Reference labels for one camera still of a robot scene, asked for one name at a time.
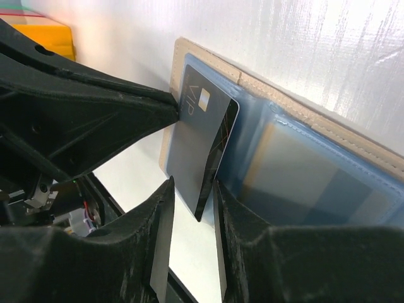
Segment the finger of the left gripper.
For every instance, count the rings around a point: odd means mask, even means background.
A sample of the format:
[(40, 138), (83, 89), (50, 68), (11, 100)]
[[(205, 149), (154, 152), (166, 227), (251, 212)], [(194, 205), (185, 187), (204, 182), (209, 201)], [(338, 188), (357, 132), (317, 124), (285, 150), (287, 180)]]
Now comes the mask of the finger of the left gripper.
[(172, 94), (88, 68), (1, 23), (1, 179), (68, 181), (178, 120)]

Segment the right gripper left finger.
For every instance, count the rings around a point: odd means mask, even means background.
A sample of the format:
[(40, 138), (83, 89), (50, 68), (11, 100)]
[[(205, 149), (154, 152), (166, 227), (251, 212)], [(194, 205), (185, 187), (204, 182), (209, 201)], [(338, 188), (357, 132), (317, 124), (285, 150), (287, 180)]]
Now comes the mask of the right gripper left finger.
[(1, 229), (2, 302), (164, 302), (174, 179), (87, 237), (57, 227)]

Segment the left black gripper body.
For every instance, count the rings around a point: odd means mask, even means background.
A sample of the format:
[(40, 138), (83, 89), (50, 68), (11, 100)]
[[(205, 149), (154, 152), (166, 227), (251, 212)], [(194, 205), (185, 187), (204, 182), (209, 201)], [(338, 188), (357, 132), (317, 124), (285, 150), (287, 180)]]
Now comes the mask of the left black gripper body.
[(107, 224), (105, 189), (94, 173), (67, 182), (45, 182), (47, 192), (38, 208), (15, 191), (1, 202), (1, 226), (59, 227), (68, 234), (88, 235)]

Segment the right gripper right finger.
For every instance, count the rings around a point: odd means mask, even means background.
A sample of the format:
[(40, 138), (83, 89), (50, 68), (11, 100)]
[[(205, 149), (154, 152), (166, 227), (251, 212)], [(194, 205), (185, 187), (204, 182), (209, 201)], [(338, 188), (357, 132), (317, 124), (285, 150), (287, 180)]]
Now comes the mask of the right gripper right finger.
[(223, 302), (402, 302), (403, 230), (276, 227), (213, 184)]

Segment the beige card holder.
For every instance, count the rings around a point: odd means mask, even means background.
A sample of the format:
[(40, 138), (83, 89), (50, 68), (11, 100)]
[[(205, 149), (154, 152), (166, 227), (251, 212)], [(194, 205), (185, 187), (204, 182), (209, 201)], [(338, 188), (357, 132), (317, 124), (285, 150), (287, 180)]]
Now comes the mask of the beige card holder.
[[(239, 104), (213, 182), (243, 205), (279, 226), (403, 226), (403, 157), (184, 38), (170, 79), (178, 104), (188, 64)], [(174, 126), (160, 153), (167, 175)], [(212, 220), (213, 183), (200, 221)]]

